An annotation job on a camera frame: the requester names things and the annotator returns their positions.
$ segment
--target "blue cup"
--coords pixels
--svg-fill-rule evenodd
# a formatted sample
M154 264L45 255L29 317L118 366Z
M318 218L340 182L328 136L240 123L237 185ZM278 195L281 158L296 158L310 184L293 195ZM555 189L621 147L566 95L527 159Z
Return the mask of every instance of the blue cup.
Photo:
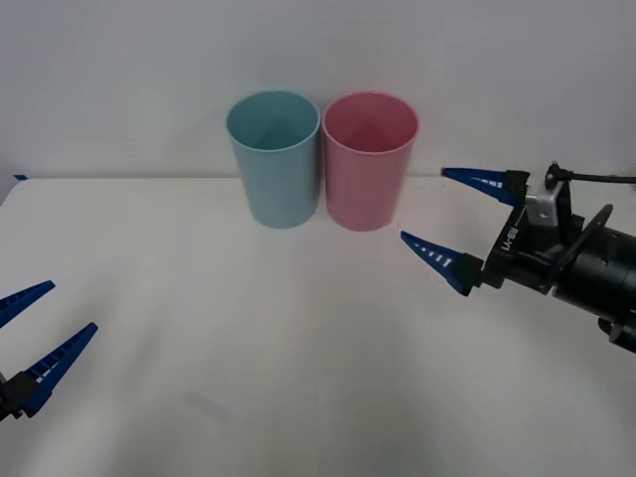
M320 111L305 96L264 91L236 104L228 132L254 218L288 229L307 222L320 195Z

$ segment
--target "cup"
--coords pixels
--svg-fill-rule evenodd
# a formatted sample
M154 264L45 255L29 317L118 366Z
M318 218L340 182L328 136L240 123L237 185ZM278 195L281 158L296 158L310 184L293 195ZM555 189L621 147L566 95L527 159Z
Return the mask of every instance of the cup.
M227 121L249 208L261 224L288 229L308 221L320 195L320 111L301 94L259 92Z
M327 109L327 210L338 224L373 231L392 221L418 128L411 107L383 92L357 92Z

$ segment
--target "white wall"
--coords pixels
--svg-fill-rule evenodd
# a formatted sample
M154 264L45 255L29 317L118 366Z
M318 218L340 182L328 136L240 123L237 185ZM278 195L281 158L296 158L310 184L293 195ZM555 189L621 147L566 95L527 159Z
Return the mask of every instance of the white wall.
M6 0L0 165L236 172L224 130L269 86L411 101L414 172L636 168L633 0Z

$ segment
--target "white tabletop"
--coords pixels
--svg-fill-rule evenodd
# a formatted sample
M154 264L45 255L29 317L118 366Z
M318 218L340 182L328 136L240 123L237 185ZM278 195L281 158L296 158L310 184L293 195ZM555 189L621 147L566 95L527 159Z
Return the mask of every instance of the white tabletop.
M574 186L636 232L636 193ZM508 208L439 178L406 230L485 257ZM0 294L58 287L0 332L27 368L99 331L33 419L0 424L3 477L632 476L636 356L596 318L507 283L457 295L395 227L324 205L266 229L240 181L29 180L0 208Z

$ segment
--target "pink cup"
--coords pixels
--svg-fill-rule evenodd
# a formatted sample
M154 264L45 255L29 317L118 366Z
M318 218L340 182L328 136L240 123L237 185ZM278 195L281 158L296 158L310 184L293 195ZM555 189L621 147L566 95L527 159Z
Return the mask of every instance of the pink cup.
M418 127L410 106L383 92L357 92L327 109L327 210L334 221L353 231L391 222Z

